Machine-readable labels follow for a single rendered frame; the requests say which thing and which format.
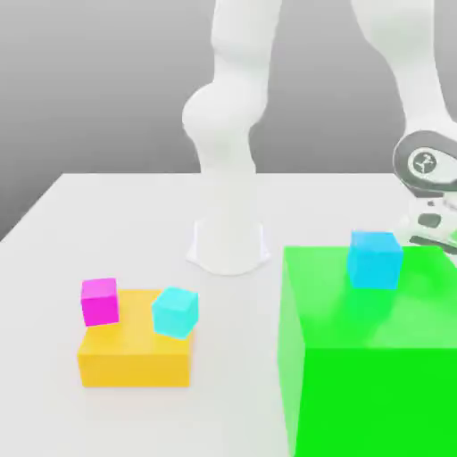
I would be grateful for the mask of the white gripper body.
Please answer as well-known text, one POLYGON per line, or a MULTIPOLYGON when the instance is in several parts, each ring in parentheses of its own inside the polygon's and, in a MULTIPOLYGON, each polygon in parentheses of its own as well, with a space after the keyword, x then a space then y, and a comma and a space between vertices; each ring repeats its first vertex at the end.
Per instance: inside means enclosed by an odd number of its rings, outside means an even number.
POLYGON ((457 267, 457 245, 452 245, 441 239, 434 239, 429 233, 420 233, 407 227, 398 229, 398 237, 403 245, 439 247, 447 255, 453 265, 457 267))

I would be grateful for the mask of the small sky blue cube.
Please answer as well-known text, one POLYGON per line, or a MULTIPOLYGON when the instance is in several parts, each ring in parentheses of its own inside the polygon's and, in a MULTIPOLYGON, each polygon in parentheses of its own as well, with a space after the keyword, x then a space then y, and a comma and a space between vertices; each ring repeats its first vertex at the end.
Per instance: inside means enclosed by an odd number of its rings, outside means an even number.
POLYGON ((403 247, 393 233, 352 232, 347 271, 353 287, 394 290, 402 265, 403 247))

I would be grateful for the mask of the small turquoise cube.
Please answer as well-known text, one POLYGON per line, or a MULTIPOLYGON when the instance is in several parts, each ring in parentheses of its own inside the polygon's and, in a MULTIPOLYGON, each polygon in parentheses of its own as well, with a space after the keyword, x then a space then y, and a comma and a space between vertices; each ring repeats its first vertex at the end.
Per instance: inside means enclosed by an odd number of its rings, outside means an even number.
POLYGON ((154 331, 166 337, 186 339, 199 319, 199 295, 167 287, 152 304, 154 331))

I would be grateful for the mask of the small magenta cube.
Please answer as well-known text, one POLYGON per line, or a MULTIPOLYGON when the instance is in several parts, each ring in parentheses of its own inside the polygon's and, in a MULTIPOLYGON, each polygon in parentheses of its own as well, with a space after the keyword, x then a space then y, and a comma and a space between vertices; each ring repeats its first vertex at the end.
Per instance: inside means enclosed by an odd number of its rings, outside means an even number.
POLYGON ((115 278, 94 278, 82 282, 80 304, 87 327, 117 323, 120 307, 115 278))

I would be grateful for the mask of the large green box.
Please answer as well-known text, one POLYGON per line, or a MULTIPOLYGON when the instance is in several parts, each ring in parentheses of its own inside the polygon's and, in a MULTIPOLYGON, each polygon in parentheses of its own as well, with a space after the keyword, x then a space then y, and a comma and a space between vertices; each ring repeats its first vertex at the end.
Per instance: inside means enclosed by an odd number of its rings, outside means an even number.
POLYGON ((289 457, 457 457, 457 267, 408 246, 395 290, 343 246, 283 253, 278 374, 289 457))

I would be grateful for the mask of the large yellow box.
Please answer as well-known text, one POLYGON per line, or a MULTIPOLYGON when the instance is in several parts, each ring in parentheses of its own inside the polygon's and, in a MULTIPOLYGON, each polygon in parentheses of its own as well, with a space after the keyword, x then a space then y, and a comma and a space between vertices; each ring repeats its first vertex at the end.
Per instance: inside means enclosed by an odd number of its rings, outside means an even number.
POLYGON ((78 350, 85 387, 187 387, 194 336, 175 339, 154 332, 153 289, 119 291, 120 321, 90 327, 78 350))

